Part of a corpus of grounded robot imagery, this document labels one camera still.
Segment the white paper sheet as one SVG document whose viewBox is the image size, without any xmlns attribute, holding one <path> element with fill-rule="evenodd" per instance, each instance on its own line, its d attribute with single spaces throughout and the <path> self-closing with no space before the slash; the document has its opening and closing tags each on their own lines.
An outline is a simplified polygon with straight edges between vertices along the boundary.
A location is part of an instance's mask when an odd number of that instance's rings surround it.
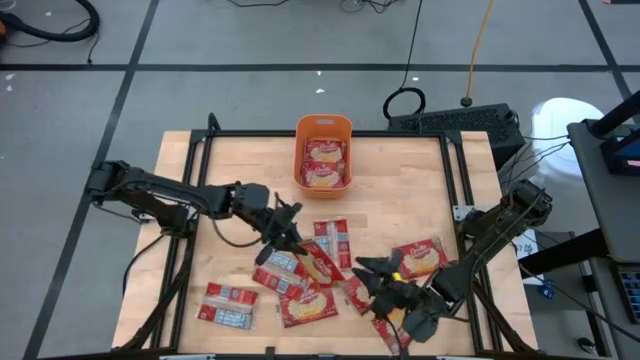
<svg viewBox="0 0 640 360">
<path fill-rule="evenodd" d="M 516 257 L 518 260 L 530 255 L 536 254 L 540 247 L 537 243 L 536 235 L 533 229 L 526 230 L 523 234 L 513 239 L 512 243 L 516 249 Z M 538 275 L 537 278 L 528 277 L 523 279 L 524 285 L 541 286 L 544 276 Z"/>
</svg>

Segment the black pole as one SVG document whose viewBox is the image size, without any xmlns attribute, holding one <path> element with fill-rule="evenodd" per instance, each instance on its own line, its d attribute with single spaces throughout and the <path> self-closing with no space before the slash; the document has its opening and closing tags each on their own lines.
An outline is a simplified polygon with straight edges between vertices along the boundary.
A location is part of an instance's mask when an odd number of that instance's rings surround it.
<svg viewBox="0 0 640 360">
<path fill-rule="evenodd" d="M 589 126 L 590 132 L 594 136 L 606 135 L 638 114 L 640 114 L 640 90 L 625 99 L 600 120 L 592 123 Z"/>
</svg>

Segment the black keyboard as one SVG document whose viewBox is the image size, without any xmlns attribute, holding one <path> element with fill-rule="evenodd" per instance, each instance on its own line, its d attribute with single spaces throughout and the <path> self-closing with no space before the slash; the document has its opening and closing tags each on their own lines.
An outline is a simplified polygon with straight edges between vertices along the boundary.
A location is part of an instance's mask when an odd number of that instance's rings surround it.
<svg viewBox="0 0 640 360">
<path fill-rule="evenodd" d="M 640 266 L 616 265 L 613 272 L 630 321 L 640 324 Z"/>
</svg>

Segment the grey side cart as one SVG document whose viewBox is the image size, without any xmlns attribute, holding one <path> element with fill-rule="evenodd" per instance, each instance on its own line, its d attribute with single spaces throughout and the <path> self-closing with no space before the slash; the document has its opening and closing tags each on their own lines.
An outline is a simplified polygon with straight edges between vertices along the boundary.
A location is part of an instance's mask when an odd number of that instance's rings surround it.
<svg viewBox="0 0 640 360">
<path fill-rule="evenodd" d="M 614 267 L 640 266 L 640 176 L 613 175 L 600 149 L 607 139 L 640 130 L 625 122 L 603 136 L 591 134 L 596 120 L 567 126 L 578 164 L 598 221 L 606 252 L 589 259 L 595 286 L 620 360 L 640 360 L 640 324 L 630 321 L 620 295 Z"/>
</svg>

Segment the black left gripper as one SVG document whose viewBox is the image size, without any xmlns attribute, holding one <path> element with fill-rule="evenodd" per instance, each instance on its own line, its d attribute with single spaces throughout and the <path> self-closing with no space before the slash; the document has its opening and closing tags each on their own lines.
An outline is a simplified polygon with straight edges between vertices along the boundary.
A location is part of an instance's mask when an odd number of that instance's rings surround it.
<svg viewBox="0 0 640 360">
<path fill-rule="evenodd" d="M 261 235 L 277 235 L 269 239 L 256 256 L 255 264 L 258 266 L 276 251 L 296 253 L 302 250 L 295 217 L 303 205 L 299 202 L 287 204 L 276 198 L 275 205 L 270 207 L 269 197 L 270 191 L 265 185 L 237 183 L 234 189 L 233 214 Z"/>
</svg>

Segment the black device blue screen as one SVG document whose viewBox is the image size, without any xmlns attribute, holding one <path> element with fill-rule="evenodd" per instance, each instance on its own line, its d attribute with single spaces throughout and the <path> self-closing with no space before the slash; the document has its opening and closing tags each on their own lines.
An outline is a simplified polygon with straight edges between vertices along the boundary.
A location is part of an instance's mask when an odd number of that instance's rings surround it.
<svg viewBox="0 0 640 360">
<path fill-rule="evenodd" d="M 640 130 L 624 137 L 611 137 L 600 149 L 611 174 L 640 176 Z"/>
</svg>

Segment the orange plastic basket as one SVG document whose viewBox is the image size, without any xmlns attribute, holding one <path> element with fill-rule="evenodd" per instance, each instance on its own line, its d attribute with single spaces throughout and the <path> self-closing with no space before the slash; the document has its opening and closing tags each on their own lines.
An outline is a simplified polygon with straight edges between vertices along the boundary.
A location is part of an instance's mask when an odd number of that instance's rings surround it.
<svg viewBox="0 0 640 360">
<path fill-rule="evenodd" d="M 309 198 L 338 199 L 342 197 L 352 181 L 351 174 L 352 123 L 343 115 L 313 114 L 303 116 L 297 124 L 294 147 L 293 177 L 303 194 Z M 346 174 L 342 188 L 310 188 L 302 184 L 301 165 L 304 162 L 305 142 L 309 139 L 338 139 L 346 142 Z"/>
</svg>

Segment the black aluminium table frame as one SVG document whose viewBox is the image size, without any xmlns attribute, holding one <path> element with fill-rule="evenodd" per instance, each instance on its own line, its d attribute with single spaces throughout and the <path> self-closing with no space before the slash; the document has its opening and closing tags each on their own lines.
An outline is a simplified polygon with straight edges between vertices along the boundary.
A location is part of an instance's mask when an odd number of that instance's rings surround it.
<svg viewBox="0 0 640 360">
<path fill-rule="evenodd" d="M 180 180 L 186 164 L 192 131 L 163 134 L 154 172 Z M 221 130 L 212 140 L 206 183 L 224 184 L 240 180 L 268 186 L 288 203 L 303 203 L 295 220 L 303 236 L 311 236 L 317 219 L 344 217 L 354 256 L 382 256 L 392 247 L 439 236 L 450 257 L 457 256 L 440 141 L 409 132 L 354 130 L 352 138 L 353 181 L 340 199 L 310 199 L 293 180 L 293 130 Z M 476 203 L 495 205 L 500 198 L 497 174 L 485 132 L 462 132 L 466 164 L 471 165 L 470 186 Z M 215 354 L 216 359 L 249 359 L 275 349 L 277 358 L 301 355 L 303 359 L 391 359 L 390 352 L 370 324 L 346 304 L 336 290 L 339 315 L 306 325 L 284 328 L 276 312 L 276 293 L 251 278 L 254 259 L 262 246 L 236 249 L 226 245 L 212 229 L 208 218 L 198 225 L 182 320 L 177 297 L 164 316 L 159 347 L 169 347 L 174 320 L 181 325 L 177 352 Z M 133 265 L 112 347 L 121 347 L 143 325 L 159 300 L 170 241 L 162 240 Z M 514 248 L 503 250 L 489 265 L 490 282 L 497 307 L 529 345 L 537 340 L 521 283 Z M 259 292 L 256 322 L 252 330 L 216 325 L 196 318 L 209 282 L 248 288 Z M 410 354 L 471 355 L 474 348 L 469 324 L 444 319 L 438 332 L 426 343 L 413 342 Z"/>
</svg>

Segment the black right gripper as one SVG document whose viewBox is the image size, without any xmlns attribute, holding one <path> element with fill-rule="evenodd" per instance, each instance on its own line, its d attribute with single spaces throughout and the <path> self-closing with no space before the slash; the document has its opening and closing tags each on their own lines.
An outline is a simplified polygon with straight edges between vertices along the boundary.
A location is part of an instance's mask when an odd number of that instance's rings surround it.
<svg viewBox="0 0 640 360">
<path fill-rule="evenodd" d="M 436 332 L 439 320 L 448 314 L 446 301 L 430 288 L 415 282 L 392 281 L 382 285 L 385 275 L 399 270 L 402 253 L 393 250 L 388 257 L 356 257 L 365 269 L 353 269 L 353 274 L 373 297 L 372 311 L 377 318 L 386 317 L 392 310 L 405 310 L 402 329 L 415 341 L 424 343 Z"/>
</svg>

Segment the black computer case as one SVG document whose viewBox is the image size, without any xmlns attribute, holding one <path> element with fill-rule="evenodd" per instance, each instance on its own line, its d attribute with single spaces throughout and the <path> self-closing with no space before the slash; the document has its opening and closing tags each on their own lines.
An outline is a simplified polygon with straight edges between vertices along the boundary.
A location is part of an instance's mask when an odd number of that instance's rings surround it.
<svg viewBox="0 0 640 360">
<path fill-rule="evenodd" d="M 506 103 L 392 117 L 388 129 L 408 132 L 485 132 L 497 170 L 525 145 L 517 113 Z"/>
</svg>

